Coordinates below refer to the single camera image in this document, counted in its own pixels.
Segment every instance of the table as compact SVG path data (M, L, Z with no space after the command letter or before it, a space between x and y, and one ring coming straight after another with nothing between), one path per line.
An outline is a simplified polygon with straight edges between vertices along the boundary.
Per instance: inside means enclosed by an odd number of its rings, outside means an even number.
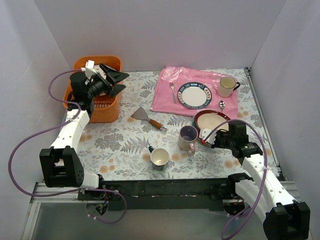
M268 166L278 176L274 153L258 111L252 87L243 69L215 69L221 74L235 77L241 83L238 89L238 118L253 125L266 147ZM211 149L196 143L196 153L188 157L178 147L178 135L182 126L190 125L191 117L150 111L159 71L128 72L121 98L119 118L113 123L89 123L78 145L78 156L85 171L98 173L105 180L158 180L226 178L230 174L245 172L230 150ZM146 121L130 116L142 106L148 116L168 128L167 133ZM249 140L258 138L247 128ZM170 160L164 171L152 169L147 145L164 148Z

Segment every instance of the white backdrop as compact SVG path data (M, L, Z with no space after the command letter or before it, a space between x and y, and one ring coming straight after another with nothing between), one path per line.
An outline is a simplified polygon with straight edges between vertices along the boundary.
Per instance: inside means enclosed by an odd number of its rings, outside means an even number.
M63 107L49 99L48 84L69 66L32 0L0 0L0 239L18 240L25 227L30 197L16 189L8 174L13 148L27 136L61 123ZM62 98L68 76L53 87ZM19 184L32 192L42 181L39 153L57 132L22 145L13 160Z
M286 0L34 0L67 62L124 70L251 67Z
M287 1L252 67L253 83L281 169L319 229L320 2Z

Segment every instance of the pink mug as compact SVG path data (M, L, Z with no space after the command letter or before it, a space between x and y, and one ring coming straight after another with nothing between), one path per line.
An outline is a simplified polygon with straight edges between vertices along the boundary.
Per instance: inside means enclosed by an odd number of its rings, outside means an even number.
M184 126L180 130L178 146L182 150L186 150L191 157L196 153L195 142L198 137L198 131L194 126Z

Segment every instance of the plate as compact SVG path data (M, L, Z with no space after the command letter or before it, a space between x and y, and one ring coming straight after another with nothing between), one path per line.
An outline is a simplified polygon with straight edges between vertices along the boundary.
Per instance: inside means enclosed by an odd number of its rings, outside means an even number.
M211 103L210 89L199 82L188 82L178 90L180 103L189 109L203 109Z
M191 121L191 125L196 128L198 131L198 139L199 138L199 133L201 129L214 129L216 126L219 124L230 120L230 117L225 115L222 112L216 111L216 110L202 110L199 111ZM218 130L224 129L226 131L229 130L229 125L226 123L222 125L221 127L218 128Z

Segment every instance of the spatula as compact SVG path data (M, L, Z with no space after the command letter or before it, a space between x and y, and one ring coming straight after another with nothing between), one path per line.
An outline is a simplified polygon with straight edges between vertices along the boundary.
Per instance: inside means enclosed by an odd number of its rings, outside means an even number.
M157 129L160 129L162 131L167 131L167 129L161 123L159 123L153 119L150 119L142 106L139 107L138 110L135 111L131 117L134 119L138 119L138 120L146 120L149 123L151 123L152 126L156 127Z

